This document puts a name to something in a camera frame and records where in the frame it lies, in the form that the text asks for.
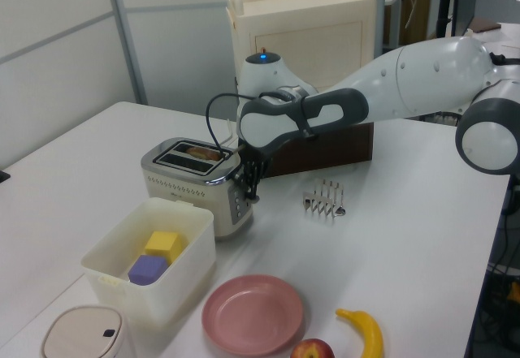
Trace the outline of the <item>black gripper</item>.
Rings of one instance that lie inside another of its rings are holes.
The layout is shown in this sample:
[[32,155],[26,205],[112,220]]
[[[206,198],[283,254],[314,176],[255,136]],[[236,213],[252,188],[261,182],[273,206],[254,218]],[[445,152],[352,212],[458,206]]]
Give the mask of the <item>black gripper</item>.
[[233,181],[240,191],[252,203],[257,203],[258,184],[261,176],[265,176],[271,164],[271,158],[248,144],[240,144],[238,148],[242,166],[233,175]]

